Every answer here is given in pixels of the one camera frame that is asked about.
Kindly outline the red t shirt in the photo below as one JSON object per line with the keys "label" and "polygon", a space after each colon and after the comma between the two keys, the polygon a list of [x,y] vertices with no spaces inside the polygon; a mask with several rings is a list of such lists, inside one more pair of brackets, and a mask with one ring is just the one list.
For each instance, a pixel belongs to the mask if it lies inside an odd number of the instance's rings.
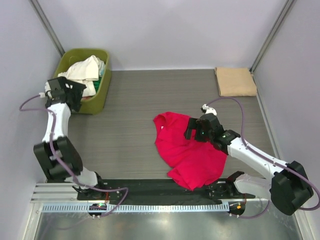
{"label": "red t shirt", "polygon": [[167,176],[179,186],[193,191],[218,180],[224,171],[227,155],[209,142],[185,139],[189,116],[164,112],[153,123],[155,146],[159,156],[171,167]]}

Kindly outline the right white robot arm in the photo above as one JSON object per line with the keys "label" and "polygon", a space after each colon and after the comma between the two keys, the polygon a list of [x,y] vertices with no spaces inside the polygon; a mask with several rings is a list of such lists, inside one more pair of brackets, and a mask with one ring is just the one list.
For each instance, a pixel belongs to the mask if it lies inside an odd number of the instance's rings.
{"label": "right white robot arm", "polygon": [[234,180],[225,185],[225,192],[231,198],[242,193],[261,197],[290,216],[302,210],[303,205],[318,192],[300,163],[287,163],[256,148],[239,133],[225,130],[213,113],[189,118],[184,136],[187,140],[210,143],[216,150],[242,161],[261,174],[261,178],[240,172],[234,174]]}

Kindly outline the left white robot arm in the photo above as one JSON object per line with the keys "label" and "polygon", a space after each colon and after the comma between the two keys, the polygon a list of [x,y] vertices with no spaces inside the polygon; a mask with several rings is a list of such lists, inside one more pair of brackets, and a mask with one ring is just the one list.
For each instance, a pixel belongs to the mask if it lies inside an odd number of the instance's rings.
{"label": "left white robot arm", "polygon": [[74,188],[78,193],[101,200],[106,194],[101,177],[84,167],[68,138],[69,118],[72,112],[79,112],[86,86],[63,76],[50,79],[47,84],[44,110],[48,113],[48,122],[41,143],[33,147],[36,159],[48,180],[80,184]]}

